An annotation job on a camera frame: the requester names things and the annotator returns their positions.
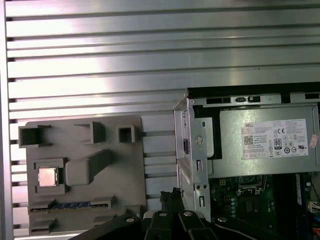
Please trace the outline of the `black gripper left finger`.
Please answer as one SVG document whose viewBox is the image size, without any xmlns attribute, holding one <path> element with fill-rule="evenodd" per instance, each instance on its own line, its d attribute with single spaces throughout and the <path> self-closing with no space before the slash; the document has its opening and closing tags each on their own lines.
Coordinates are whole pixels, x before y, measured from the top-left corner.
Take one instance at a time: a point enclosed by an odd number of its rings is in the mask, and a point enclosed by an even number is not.
<svg viewBox="0 0 320 240">
<path fill-rule="evenodd" d="M 161 210 L 148 211 L 150 217 L 131 213 L 115 217 L 74 238 L 76 240 L 170 240 L 174 215 L 178 210 L 178 192 L 162 191 Z"/>
</svg>

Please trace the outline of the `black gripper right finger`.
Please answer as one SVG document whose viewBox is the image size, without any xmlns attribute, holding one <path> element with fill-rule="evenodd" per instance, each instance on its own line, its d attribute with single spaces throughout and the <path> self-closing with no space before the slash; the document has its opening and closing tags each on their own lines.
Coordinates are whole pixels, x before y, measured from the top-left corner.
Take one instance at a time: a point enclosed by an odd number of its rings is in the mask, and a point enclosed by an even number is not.
<svg viewBox="0 0 320 240">
<path fill-rule="evenodd" d="M 178 223 L 188 240 L 283 240 L 282 236 L 269 232 L 243 220 L 218 215 L 211 219 L 199 217 L 199 213 L 185 209 L 182 192 L 172 189 L 172 205 Z"/>
</svg>

